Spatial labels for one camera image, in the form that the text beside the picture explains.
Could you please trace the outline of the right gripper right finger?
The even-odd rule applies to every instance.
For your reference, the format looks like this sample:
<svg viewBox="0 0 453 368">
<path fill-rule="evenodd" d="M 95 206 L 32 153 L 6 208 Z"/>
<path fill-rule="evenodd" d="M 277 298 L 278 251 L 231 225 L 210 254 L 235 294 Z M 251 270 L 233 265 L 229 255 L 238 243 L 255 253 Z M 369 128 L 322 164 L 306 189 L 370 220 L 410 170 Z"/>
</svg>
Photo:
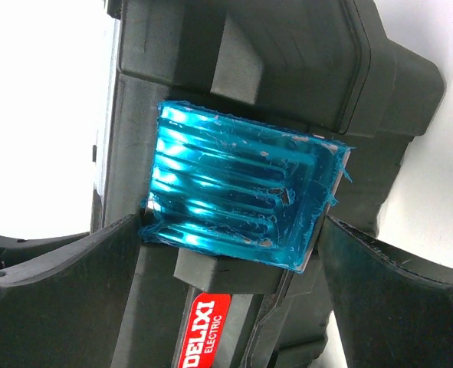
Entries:
<svg viewBox="0 0 453 368">
<path fill-rule="evenodd" d="M 317 250 L 349 367 L 453 367 L 453 268 L 332 217 Z"/>
</svg>

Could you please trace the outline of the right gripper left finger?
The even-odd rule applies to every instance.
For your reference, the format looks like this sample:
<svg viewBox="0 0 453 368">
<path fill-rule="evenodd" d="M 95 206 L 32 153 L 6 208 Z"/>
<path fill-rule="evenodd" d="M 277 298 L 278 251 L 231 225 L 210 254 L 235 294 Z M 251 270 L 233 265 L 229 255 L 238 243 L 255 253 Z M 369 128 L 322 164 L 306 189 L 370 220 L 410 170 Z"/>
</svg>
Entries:
<svg viewBox="0 0 453 368">
<path fill-rule="evenodd" d="M 0 367 L 109 367 L 140 249 L 138 215 L 0 270 Z"/>
</svg>

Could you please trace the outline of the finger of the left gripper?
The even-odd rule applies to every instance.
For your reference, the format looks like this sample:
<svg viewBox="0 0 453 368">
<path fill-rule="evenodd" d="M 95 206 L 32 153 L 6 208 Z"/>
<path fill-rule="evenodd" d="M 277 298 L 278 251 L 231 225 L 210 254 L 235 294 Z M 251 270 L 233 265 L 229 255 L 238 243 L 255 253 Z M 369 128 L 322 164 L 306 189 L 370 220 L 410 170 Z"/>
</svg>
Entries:
<svg viewBox="0 0 453 368">
<path fill-rule="evenodd" d="M 89 235 L 88 232 L 53 238 L 24 239 L 0 235 L 0 270 L 69 245 Z"/>
</svg>

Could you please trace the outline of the black plastic toolbox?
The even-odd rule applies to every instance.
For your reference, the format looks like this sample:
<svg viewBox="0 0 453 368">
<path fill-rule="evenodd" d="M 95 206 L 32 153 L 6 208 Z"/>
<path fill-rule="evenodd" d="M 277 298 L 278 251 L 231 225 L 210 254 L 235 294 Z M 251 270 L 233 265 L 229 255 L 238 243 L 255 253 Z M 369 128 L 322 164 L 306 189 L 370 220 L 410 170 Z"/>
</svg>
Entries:
<svg viewBox="0 0 453 368">
<path fill-rule="evenodd" d="M 376 235 L 408 144 L 425 133 L 445 82 L 391 41 L 372 1 L 106 1 L 109 82 L 93 158 L 91 229 L 138 212 L 149 189 L 157 105 L 211 110 L 355 146 L 329 210 Z M 193 300 L 230 294 L 216 367 L 308 367 L 332 312 L 323 264 L 294 274 L 144 244 L 128 288 L 114 367 L 178 362 Z"/>
</svg>

